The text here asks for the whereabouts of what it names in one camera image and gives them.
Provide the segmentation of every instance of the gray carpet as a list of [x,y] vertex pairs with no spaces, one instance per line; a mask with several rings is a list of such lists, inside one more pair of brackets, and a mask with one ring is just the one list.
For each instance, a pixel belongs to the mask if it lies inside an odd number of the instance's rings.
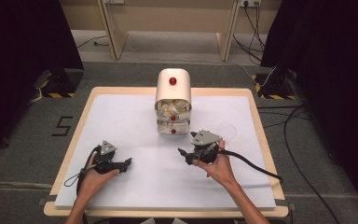
[[[49,193],[60,169],[83,107],[92,88],[97,86],[154,87],[158,73],[168,67],[180,67],[191,76],[192,87],[248,88],[256,105],[301,105],[300,100],[265,100],[256,97],[253,81],[237,65],[158,64],[158,63],[84,63],[85,74],[73,98],[43,98],[26,108],[12,130],[9,146],[0,148],[0,183],[21,182],[20,187],[0,185],[0,223],[63,223],[64,217],[47,217],[40,198]],[[262,71],[248,66],[249,73]],[[260,108],[263,126],[277,124],[293,108]],[[358,223],[358,196],[341,167],[329,158],[322,136],[309,120],[306,108],[298,110],[300,118],[287,124],[287,141],[296,163],[309,182],[324,197],[340,223]],[[57,129],[60,117],[67,116],[62,125],[71,126],[66,136]],[[283,124],[265,128],[269,147],[278,174],[284,179],[283,191],[293,211],[294,223],[334,223],[329,211],[317,198],[296,169],[283,138]],[[44,184],[40,188],[25,183]],[[282,221],[290,223],[290,217]]]

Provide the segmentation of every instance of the red button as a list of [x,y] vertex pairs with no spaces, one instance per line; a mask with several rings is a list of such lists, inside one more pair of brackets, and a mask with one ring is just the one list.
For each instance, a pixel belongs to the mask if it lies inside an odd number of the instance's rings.
[[171,77],[171,78],[170,78],[170,84],[171,84],[171,85],[175,85],[175,84],[176,84],[176,78],[175,78],[175,77]]

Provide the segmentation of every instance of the controller cable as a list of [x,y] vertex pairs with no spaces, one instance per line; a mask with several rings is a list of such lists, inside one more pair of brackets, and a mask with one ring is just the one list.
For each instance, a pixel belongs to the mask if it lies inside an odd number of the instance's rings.
[[246,164],[248,164],[250,167],[254,168],[255,170],[257,170],[258,172],[261,172],[265,175],[269,175],[269,176],[272,176],[274,178],[277,178],[279,179],[280,183],[282,184],[283,183],[283,178],[280,176],[280,175],[275,175],[273,173],[270,173],[256,165],[254,165],[253,163],[251,163],[249,160],[247,160],[246,158],[244,158],[242,155],[236,153],[236,152],[233,152],[233,151],[228,151],[228,150],[221,150],[221,151],[218,151],[217,154],[223,154],[223,155],[228,155],[228,156],[233,156],[233,157],[236,157],[242,161],[244,161]]
[[194,157],[193,157],[193,160],[199,160],[201,156],[203,155],[213,155],[213,154],[223,154],[223,155],[227,155],[227,156],[233,156],[233,157],[236,157],[242,161],[244,161],[246,164],[248,164],[250,167],[254,168],[255,170],[257,170],[258,172],[261,172],[265,175],[269,175],[269,176],[272,176],[274,178],[277,178],[279,179],[280,183],[282,184],[283,183],[283,178],[279,175],[275,175],[271,172],[268,172],[256,165],[254,165],[251,161],[247,160],[246,158],[244,158],[242,155],[236,153],[236,152],[233,152],[233,151],[228,151],[228,150],[225,150],[224,148],[220,147],[219,149],[221,149],[220,151],[214,151],[214,152],[209,152],[209,151],[206,151],[205,153],[205,150],[201,150],[201,151],[198,151],[194,154]]

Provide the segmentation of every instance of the person's left hand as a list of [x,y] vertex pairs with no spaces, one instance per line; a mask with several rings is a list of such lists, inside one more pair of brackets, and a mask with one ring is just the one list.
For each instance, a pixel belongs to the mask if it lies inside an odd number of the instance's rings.
[[[89,167],[92,165],[92,161],[94,160],[95,153],[91,156],[89,160]],[[85,199],[88,201],[92,198],[100,189],[103,187],[103,185],[112,177],[119,174],[119,170],[113,170],[109,173],[100,175],[98,174],[93,168],[89,169],[86,172],[86,175],[83,179],[83,182],[81,184],[80,190],[78,192],[77,197],[85,197]]]

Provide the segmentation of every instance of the wooden frame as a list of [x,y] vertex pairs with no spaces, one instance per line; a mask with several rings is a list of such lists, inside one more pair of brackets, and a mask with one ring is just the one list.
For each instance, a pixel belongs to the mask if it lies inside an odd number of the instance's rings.
[[120,58],[129,31],[216,33],[222,61],[226,61],[237,18],[238,0],[126,0],[107,5],[98,0],[105,30]]
[[[156,88],[135,88],[135,87],[98,87],[94,88],[89,96],[86,106],[83,110],[81,118],[77,124],[71,144],[68,147],[66,155],[63,159],[60,171],[51,189],[50,196],[58,195],[62,185],[69,162],[74,153],[77,140],[82,132],[83,126],[86,122],[88,113],[90,111],[92,102],[98,94],[156,94]],[[258,116],[257,108],[255,106],[255,99],[252,92],[248,89],[217,89],[217,88],[192,88],[192,95],[243,95],[249,97],[251,106],[252,118],[255,123],[255,130],[258,137],[259,144],[262,149],[262,154],[265,160],[266,169],[276,174],[275,165],[269,151],[269,144],[264,134],[264,129]],[[282,186],[279,180],[270,177],[269,182],[272,186],[272,193],[276,200],[284,201]],[[68,216],[71,210],[58,209],[54,206],[54,202],[47,202],[44,212],[47,216]],[[287,206],[279,206],[273,210],[261,211],[266,217],[286,217],[288,214]],[[87,216],[91,217],[207,217],[207,218],[224,218],[224,217],[242,217],[239,210],[87,210]]]

